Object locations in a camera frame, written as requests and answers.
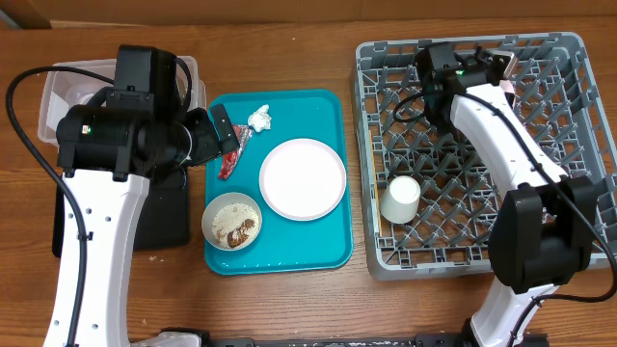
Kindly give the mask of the white tissue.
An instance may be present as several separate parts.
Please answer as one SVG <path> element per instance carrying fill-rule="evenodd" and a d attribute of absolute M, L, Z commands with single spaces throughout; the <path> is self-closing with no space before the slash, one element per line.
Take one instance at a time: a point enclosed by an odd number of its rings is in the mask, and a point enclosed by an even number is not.
<path fill-rule="evenodd" d="M 248 125 L 257 133 L 271 129 L 271 116 L 269 115 L 269 105 L 261 105 L 248 117 Z"/>

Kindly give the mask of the large pink plate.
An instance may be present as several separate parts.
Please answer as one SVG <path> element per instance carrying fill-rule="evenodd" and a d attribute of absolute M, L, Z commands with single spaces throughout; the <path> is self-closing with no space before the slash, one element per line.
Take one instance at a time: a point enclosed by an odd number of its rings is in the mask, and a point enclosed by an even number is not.
<path fill-rule="evenodd" d="M 347 172 L 339 155 L 313 139 L 293 139 L 272 149 L 259 171 L 259 190 L 280 216 L 298 222 L 320 219 L 341 202 Z"/>

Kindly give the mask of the white paper cup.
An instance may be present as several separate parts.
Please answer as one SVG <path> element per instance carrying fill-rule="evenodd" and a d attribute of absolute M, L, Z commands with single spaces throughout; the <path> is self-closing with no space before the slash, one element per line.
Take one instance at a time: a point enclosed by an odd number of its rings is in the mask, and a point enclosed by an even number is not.
<path fill-rule="evenodd" d="M 380 212 L 393 224 L 409 223 L 417 213 L 420 186 L 410 176 L 398 176 L 387 187 L 380 199 Z"/>

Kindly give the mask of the pink bowl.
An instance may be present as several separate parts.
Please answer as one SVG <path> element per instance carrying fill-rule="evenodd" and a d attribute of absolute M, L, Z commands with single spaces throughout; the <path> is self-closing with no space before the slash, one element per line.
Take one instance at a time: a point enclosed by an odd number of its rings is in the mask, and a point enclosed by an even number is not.
<path fill-rule="evenodd" d="M 514 108 L 516 104 L 516 92 L 513 84 L 509 80 L 501 80 L 499 85 L 504 91 L 509 106 Z"/>

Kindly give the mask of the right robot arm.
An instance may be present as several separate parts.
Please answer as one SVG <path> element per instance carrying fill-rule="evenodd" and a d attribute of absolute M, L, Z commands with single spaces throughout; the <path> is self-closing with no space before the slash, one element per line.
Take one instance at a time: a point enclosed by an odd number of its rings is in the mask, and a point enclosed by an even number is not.
<path fill-rule="evenodd" d="M 501 198 L 488 241 L 495 279 L 465 326 L 472 346 L 522 345 L 541 296 L 585 270 L 592 251 L 596 188 L 567 176 L 518 120 L 506 79 L 515 63 L 511 52 L 483 48 L 463 58 L 447 42 L 415 57 L 425 116 L 468 139 Z"/>

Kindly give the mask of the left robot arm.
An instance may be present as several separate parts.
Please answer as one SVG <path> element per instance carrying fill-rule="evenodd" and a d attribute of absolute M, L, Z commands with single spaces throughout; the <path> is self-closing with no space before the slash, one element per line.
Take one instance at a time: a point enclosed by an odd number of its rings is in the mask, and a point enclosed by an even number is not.
<path fill-rule="evenodd" d="M 133 244 L 151 179 L 238 149 L 224 107 L 191 107 L 176 82 L 186 69 L 171 52 L 124 45 L 110 87 L 60 120 L 65 216 L 46 345 L 128 344 Z"/>

